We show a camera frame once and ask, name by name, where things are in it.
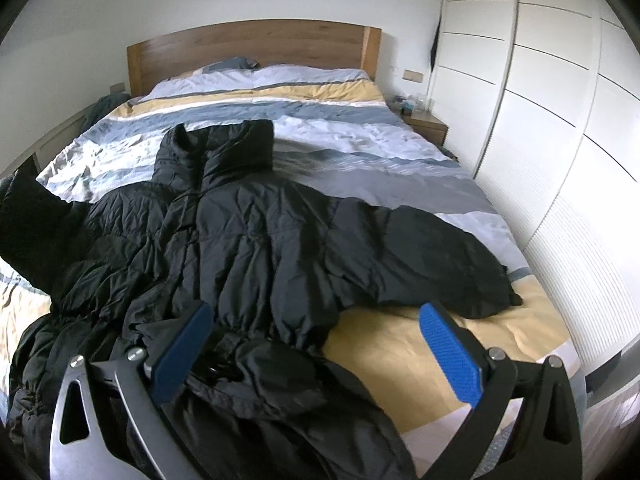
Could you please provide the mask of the black puffer jacket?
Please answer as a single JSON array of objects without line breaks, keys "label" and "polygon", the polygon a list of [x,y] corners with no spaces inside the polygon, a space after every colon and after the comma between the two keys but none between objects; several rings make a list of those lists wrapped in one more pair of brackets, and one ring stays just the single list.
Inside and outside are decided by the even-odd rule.
[{"label": "black puffer jacket", "polygon": [[165,134],[149,181],[95,203],[1,183],[1,257],[51,299],[10,371],[8,437],[49,471],[70,358],[147,347],[201,300],[213,333],[166,420],[212,479],[411,479],[387,415],[322,349],[351,307],[437,300],[464,318],[517,306],[506,268],[434,214],[277,176],[268,120]]}]

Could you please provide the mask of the striped duvet cover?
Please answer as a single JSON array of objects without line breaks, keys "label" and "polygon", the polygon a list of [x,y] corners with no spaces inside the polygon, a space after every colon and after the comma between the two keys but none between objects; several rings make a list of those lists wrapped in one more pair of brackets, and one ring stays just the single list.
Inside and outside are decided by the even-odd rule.
[{"label": "striped duvet cover", "polygon": [[[580,422],[584,390],[567,331],[506,222],[458,162],[414,133],[386,106],[362,70],[276,65],[167,79],[81,133],[37,177],[10,177],[35,180],[66,202],[91,204],[116,188],[149,181],[171,128],[194,131],[256,120],[273,125],[272,169],[277,176],[327,196],[423,210],[474,235],[506,268],[521,303],[487,318],[464,318],[437,300],[425,304],[438,302],[483,347],[498,347],[514,361],[540,363],[559,356]],[[2,257],[1,281],[16,304],[46,302],[46,310],[29,326],[49,313],[50,297]],[[416,470],[411,479],[425,479],[471,411],[452,391],[421,334],[422,306],[351,307],[341,314],[322,349],[327,360],[359,379],[393,423]],[[12,362],[6,374],[2,451],[13,465],[13,478],[52,479],[49,471],[35,472],[8,437]],[[92,385],[91,392],[108,449],[144,471],[145,479],[161,479],[134,440],[114,391]],[[480,464],[482,474],[497,463],[521,404],[509,403]]]}]

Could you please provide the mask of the grey-blue pillow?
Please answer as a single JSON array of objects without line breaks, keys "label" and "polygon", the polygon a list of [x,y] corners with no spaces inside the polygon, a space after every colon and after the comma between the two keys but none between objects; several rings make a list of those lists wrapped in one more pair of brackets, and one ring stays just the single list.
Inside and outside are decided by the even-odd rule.
[{"label": "grey-blue pillow", "polygon": [[222,72],[223,70],[257,70],[259,63],[244,56],[234,56],[225,60],[213,62],[202,68],[202,73]]}]

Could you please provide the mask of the wall switch plate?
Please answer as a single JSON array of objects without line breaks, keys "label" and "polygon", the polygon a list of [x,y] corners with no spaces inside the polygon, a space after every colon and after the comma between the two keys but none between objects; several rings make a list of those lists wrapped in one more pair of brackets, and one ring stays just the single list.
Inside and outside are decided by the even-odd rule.
[{"label": "wall switch plate", "polygon": [[416,70],[404,70],[402,73],[402,79],[411,82],[417,82],[420,84],[423,81],[424,73],[417,72]]}]

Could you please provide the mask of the wooden nightstand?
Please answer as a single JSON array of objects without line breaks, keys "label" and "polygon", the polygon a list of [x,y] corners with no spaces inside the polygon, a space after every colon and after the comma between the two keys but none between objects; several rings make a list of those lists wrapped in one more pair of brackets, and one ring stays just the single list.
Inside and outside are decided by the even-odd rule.
[{"label": "wooden nightstand", "polygon": [[429,112],[402,115],[402,120],[423,139],[442,148],[448,133],[448,126]]}]

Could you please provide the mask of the dark clothes pile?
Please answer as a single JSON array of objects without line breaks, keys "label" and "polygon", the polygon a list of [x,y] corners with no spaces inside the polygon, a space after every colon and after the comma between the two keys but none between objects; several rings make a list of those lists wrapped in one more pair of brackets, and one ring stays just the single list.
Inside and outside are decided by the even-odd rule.
[{"label": "dark clothes pile", "polygon": [[110,93],[108,96],[102,96],[96,102],[91,104],[85,111],[84,119],[80,127],[80,132],[84,133],[99,120],[110,114],[115,108],[121,106],[131,99],[128,92]]}]

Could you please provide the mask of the items on nightstand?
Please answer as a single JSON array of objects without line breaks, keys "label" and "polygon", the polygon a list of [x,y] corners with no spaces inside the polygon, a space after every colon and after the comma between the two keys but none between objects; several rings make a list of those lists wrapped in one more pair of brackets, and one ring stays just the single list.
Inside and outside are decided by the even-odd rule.
[{"label": "items on nightstand", "polygon": [[424,94],[410,94],[410,96],[394,96],[388,107],[400,116],[429,113],[433,108],[433,100]]}]

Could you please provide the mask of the wooden headboard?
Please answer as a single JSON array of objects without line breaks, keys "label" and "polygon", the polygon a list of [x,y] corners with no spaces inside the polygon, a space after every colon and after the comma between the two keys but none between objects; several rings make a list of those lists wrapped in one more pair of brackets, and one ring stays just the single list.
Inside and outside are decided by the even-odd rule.
[{"label": "wooden headboard", "polygon": [[226,58],[261,66],[359,68],[374,78],[382,30],[320,20],[249,20],[180,30],[127,48],[130,91],[144,96],[164,79]]}]

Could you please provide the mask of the low white shelf unit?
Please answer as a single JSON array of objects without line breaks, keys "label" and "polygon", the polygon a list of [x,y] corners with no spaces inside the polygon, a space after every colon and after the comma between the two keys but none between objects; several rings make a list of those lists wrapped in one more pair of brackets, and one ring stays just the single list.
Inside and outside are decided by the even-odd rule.
[{"label": "low white shelf unit", "polygon": [[27,177],[37,177],[63,148],[80,136],[88,110],[88,106],[83,108],[47,132],[28,150],[18,156],[14,162],[11,162],[6,169],[3,169],[1,177],[9,177],[11,174],[26,174]]}]

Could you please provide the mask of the white sliding wardrobe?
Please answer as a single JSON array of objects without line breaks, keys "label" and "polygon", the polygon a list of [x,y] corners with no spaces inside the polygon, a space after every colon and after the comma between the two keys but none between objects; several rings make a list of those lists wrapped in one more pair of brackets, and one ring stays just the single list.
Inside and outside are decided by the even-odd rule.
[{"label": "white sliding wardrobe", "polygon": [[442,0],[447,145],[560,311],[599,403],[639,377],[639,51],[608,0]]}]

